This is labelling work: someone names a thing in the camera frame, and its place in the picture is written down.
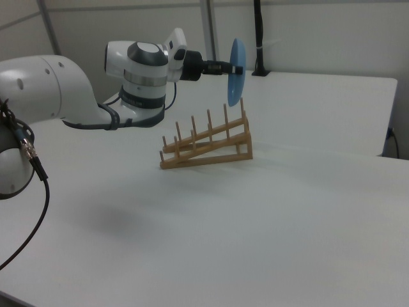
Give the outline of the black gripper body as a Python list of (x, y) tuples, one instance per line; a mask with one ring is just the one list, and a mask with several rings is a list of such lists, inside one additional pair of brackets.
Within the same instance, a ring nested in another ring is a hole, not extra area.
[(202, 75), (222, 75), (222, 64), (218, 61), (203, 60), (198, 51), (187, 51), (183, 60), (182, 81), (198, 81)]

